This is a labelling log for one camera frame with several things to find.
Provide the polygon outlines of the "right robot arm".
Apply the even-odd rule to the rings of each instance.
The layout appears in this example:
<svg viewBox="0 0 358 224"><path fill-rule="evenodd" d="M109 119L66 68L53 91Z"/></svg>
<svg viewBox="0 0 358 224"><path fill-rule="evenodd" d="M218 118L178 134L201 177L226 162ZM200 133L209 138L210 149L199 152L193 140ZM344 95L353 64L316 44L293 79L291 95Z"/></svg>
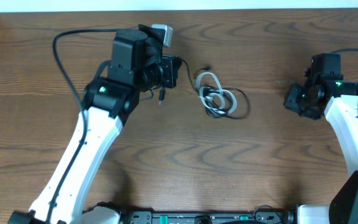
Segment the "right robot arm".
<svg viewBox="0 0 358 224"><path fill-rule="evenodd" d="M284 223L358 223L358 83L344 79L341 51L314 55L304 85L294 84L285 109L301 117L326 118L345 158L349 178L328 205L297 205Z"/></svg>

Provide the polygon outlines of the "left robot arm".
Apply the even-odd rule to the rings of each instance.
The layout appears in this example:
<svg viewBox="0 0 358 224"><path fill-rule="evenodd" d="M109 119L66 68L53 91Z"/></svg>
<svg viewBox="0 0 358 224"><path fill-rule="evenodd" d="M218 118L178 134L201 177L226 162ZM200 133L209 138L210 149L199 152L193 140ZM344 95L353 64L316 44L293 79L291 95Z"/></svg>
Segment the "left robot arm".
<svg viewBox="0 0 358 224"><path fill-rule="evenodd" d="M78 122L57 168L29 211L12 213L10 223L119 223L121 214L106 205L85 211L86 197L140 94L175 87L181 60L163 53L172 34L165 24L115 30L112 58L76 96Z"/></svg>

